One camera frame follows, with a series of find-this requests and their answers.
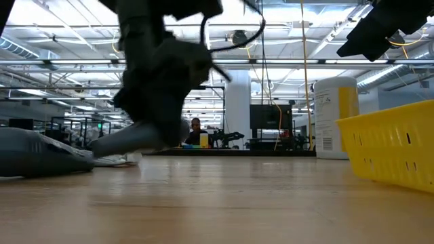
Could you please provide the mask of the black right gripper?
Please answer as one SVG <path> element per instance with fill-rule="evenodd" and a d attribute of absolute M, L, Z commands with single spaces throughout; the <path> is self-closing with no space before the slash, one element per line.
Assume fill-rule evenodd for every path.
<path fill-rule="evenodd" d="M 394 34 L 411 35 L 433 15 L 433 0 L 380 0 L 372 6 L 338 49 L 340 57 L 362 55 L 373 62 L 391 48 Z"/>

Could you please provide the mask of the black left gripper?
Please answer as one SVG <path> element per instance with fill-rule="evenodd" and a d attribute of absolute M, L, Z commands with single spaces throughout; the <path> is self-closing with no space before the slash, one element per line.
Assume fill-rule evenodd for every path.
<path fill-rule="evenodd" d="M 181 141 L 182 103 L 192 89 L 208 79 L 213 66 L 206 46 L 181 41 L 170 32 L 160 36 L 122 33 L 125 53 L 123 85 L 113 98 L 134 125 L 150 125 L 167 146 Z"/>

